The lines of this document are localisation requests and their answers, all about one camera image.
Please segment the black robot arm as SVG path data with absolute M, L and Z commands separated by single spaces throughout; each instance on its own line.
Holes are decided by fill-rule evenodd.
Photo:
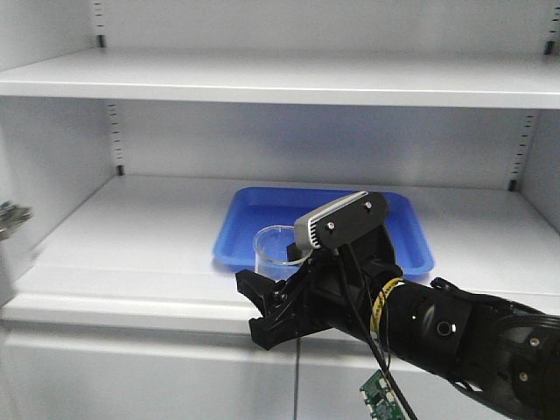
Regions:
M 558 317 L 443 278 L 403 280 L 384 227 L 313 251 L 287 280 L 242 270 L 236 282 L 260 312 L 248 322 L 260 347 L 334 328 L 506 417 L 559 416 Z

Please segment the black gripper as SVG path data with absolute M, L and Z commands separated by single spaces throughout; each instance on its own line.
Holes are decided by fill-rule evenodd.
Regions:
M 334 328 L 366 341 L 375 300 L 403 272 L 385 227 L 334 251 L 311 254 L 284 288 L 248 269 L 235 274 L 237 291 L 262 314 L 248 321 L 251 339 L 265 350 Z M 284 297 L 292 306 L 279 306 Z

